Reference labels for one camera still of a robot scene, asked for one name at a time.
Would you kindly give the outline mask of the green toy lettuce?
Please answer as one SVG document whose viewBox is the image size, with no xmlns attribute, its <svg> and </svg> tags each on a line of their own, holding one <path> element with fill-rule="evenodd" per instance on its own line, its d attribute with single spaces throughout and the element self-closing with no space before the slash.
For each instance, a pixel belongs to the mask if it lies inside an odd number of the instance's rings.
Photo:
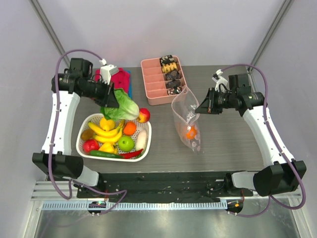
<svg viewBox="0 0 317 238">
<path fill-rule="evenodd" d="M 117 120 L 135 120 L 139 116 L 138 105 L 122 89 L 114 90 L 115 97 L 119 103 L 119 108 L 100 108 L 100 113 L 106 119 Z"/>
</svg>

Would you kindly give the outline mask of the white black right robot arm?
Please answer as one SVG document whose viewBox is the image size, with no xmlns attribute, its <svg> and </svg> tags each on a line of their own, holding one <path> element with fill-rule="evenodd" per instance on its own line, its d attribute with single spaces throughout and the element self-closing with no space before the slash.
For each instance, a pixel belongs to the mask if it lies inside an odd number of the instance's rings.
<svg viewBox="0 0 317 238">
<path fill-rule="evenodd" d="M 260 196 L 295 191 L 299 182 L 293 170 L 303 177 L 307 167 L 296 161 L 281 140 L 264 103 L 264 95 L 254 92 L 248 75 L 236 74 L 225 79 L 222 71 L 213 75 L 216 86 L 210 88 L 195 110 L 198 114 L 219 115 L 223 109 L 235 109 L 250 127 L 260 149 L 264 169 L 258 172 L 234 172 L 224 185 L 224 191 L 234 196 L 242 188 L 254 190 Z"/>
</svg>

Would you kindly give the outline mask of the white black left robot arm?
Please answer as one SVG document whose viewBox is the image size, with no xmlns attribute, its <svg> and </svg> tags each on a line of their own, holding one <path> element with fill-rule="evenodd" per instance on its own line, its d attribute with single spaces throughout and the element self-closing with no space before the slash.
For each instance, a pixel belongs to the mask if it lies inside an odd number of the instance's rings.
<svg viewBox="0 0 317 238">
<path fill-rule="evenodd" d="M 93 64 L 82 58 L 72 58 L 70 67 L 52 79 L 53 108 L 47 137 L 41 152 L 32 156 L 33 163 L 46 175 L 83 183 L 95 198 L 104 195 L 106 186 L 98 172 L 84 165 L 81 156 L 71 154 L 71 134 L 82 97 L 93 99 L 101 107 L 119 107 L 110 81 L 118 68 L 104 59 L 100 63 L 99 81 L 93 79 Z"/>
</svg>

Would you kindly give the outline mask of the clear zip top bag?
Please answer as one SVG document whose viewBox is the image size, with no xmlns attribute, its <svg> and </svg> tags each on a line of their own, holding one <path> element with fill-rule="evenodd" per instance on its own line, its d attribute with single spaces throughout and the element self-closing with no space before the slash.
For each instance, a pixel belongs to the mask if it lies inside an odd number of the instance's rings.
<svg viewBox="0 0 317 238">
<path fill-rule="evenodd" d="M 195 109 L 199 106 L 199 102 L 193 92 L 187 87 L 183 87 L 182 92 L 178 94 L 171 102 L 174 125 L 180 140 L 190 148 L 194 153 L 201 151 L 201 134 L 198 124 L 199 114 L 195 113 Z M 198 135 L 194 140 L 186 138 L 187 127 L 196 126 Z"/>
</svg>

